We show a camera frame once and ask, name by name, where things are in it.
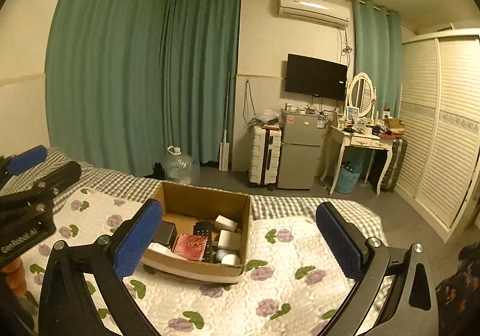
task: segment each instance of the table leg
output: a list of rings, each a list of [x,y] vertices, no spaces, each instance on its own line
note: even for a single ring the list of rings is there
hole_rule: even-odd
[[[321,181],[325,180],[325,178],[327,176],[328,166],[329,166],[329,163],[330,163],[330,154],[332,153],[332,144],[333,144],[332,137],[328,137],[327,153],[325,154],[325,170],[323,171],[323,175],[320,179]]]
[[[383,166],[382,173],[380,174],[380,178],[378,179],[377,184],[377,195],[380,195],[380,185],[382,184],[383,177],[385,176],[385,172],[387,172],[387,168],[390,165],[390,161],[392,161],[392,147],[390,147],[387,151],[387,161],[385,161],[385,165]]]
[[[342,166],[343,152],[345,151],[345,145],[342,142],[342,147],[340,148],[340,154],[338,155],[337,169],[335,169],[335,176],[333,177],[332,188],[330,189],[330,195],[333,194],[335,186],[337,185],[338,174],[340,173],[340,167]]]
[[[374,163],[374,157],[375,157],[375,152],[376,152],[376,151],[377,151],[376,149],[372,149],[372,150],[371,150],[370,163],[368,164],[367,174],[366,174],[366,176],[365,176],[365,182],[367,182],[368,176],[370,175],[370,170],[371,170],[371,166],[372,166],[373,163]]]

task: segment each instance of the red book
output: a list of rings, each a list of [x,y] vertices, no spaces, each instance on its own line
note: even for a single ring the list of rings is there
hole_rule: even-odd
[[[203,259],[203,252],[207,245],[207,237],[203,235],[185,235],[178,237],[177,245],[173,253],[182,256],[187,260],[195,260],[199,262]]]

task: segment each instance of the purple flower pattern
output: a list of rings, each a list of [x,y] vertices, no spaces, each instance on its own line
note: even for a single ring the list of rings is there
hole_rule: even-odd
[[[66,226],[62,226],[59,228],[58,232],[63,238],[70,238],[71,237],[71,229]]]
[[[251,272],[252,280],[259,280],[259,281],[263,281],[268,278],[271,278],[272,275],[273,275],[273,269],[270,267],[256,268]]]
[[[321,282],[323,278],[325,278],[327,273],[324,270],[315,270],[308,273],[307,277],[305,278],[305,283],[307,285],[313,285],[314,283]]]
[[[315,328],[311,330],[311,336],[317,336],[322,331],[322,329],[326,327],[327,324],[328,321],[323,321],[319,323]]]
[[[44,274],[42,274],[42,273],[37,273],[37,274],[35,274],[35,276],[33,277],[33,280],[34,280],[34,282],[35,282],[37,285],[41,286],[42,283],[43,283],[43,277],[44,277]]]
[[[130,293],[133,299],[137,298],[137,292],[135,291],[132,285],[125,285],[125,287],[127,288],[128,292]]]
[[[70,206],[71,206],[71,209],[73,211],[77,211],[78,209],[80,209],[82,203],[80,201],[73,201],[72,203],[70,203]]]
[[[122,223],[123,219],[121,215],[118,214],[112,214],[108,219],[107,219],[107,225],[109,227],[119,227],[120,224]]]
[[[51,251],[52,250],[50,249],[50,247],[46,244],[41,244],[38,246],[38,252],[40,252],[40,255],[42,256],[45,256],[45,257],[50,256]]]
[[[185,318],[172,318],[169,320],[169,328],[176,331],[191,332],[193,331],[193,324]]]
[[[279,305],[275,299],[264,299],[258,303],[257,314],[262,317],[270,316],[277,312]]]
[[[223,295],[223,288],[216,285],[201,285],[200,292],[210,298],[218,298]]]
[[[290,232],[288,229],[280,229],[277,232],[277,239],[280,242],[291,242],[291,240],[293,240],[292,232]]]

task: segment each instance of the bolt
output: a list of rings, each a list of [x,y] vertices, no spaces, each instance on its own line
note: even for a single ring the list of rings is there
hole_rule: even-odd
[[[377,238],[377,237],[370,237],[370,238],[368,239],[368,243],[369,243],[372,247],[374,247],[374,248],[378,248],[378,247],[382,244],[382,242],[380,241],[380,239]]]
[[[419,243],[413,244],[413,249],[417,253],[422,253],[423,252],[423,245]]]
[[[101,235],[99,238],[97,238],[97,243],[100,245],[108,244],[109,241],[110,241],[109,235]]]
[[[56,250],[63,249],[64,246],[65,246],[65,242],[64,242],[64,241],[57,241],[57,242],[53,245],[54,249],[56,249]]]

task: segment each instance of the wardrobe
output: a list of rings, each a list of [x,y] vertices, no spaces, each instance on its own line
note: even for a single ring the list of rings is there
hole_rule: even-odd
[[[480,29],[403,43],[407,152],[395,190],[447,242],[478,213]]]

